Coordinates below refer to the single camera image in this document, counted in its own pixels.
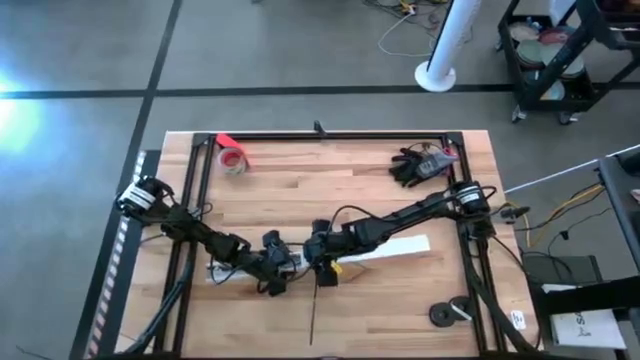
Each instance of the gray concrete floor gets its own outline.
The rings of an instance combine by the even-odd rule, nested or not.
[[[457,60],[459,84],[508,82],[504,57],[493,50],[506,4],[483,4]],[[0,0],[0,91],[144,89],[170,6]],[[185,0],[159,88],[414,84],[420,59],[376,47],[394,22],[358,0]],[[428,44],[411,25],[388,40],[397,51]],[[592,78],[605,81],[628,56],[593,45],[585,58]],[[639,94],[614,91],[570,127],[546,114],[512,125],[510,93],[160,98],[142,148],[159,148],[167,130],[310,129],[313,120],[328,129],[488,129],[503,183],[512,187],[638,143]],[[27,358],[16,345],[67,357],[141,102],[0,100],[0,357]],[[596,180],[587,169],[512,200],[532,206],[532,222],[540,221]],[[559,220],[549,235],[607,206],[603,196]],[[611,213],[571,235],[554,254],[596,255],[608,279],[637,273]]]

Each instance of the yellow tag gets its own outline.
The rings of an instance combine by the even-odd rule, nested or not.
[[[342,267],[340,265],[338,265],[337,262],[332,261],[331,262],[331,267],[333,268],[333,270],[335,270],[336,274],[338,274],[338,275],[342,274]]]

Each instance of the metal weight plate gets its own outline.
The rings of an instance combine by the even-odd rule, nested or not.
[[[437,327],[449,327],[455,323],[455,313],[448,303],[433,304],[429,308],[429,320]]]

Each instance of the black disc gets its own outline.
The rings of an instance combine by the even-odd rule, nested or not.
[[[455,305],[458,309],[466,312],[469,316],[473,317],[473,307],[471,306],[471,300],[467,296],[456,296],[449,300],[449,304]],[[455,310],[451,309],[453,317],[458,320],[467,320],[462,315],[458,314]]]
[[[451,305],[447,303],[433,304],[429,309],[429,320],[437,327],[449,327],[456,321]]]

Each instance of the white pole base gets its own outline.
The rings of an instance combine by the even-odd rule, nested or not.
[[[449,74],[441,79],[431,79],[427,76],[427,66],[429,61],[425,61],[418,65],[415,72],[415,78],[423,89],[431,92],[445,92],[451,90],[456,83],[456,70],[454,68],[449,69]]]

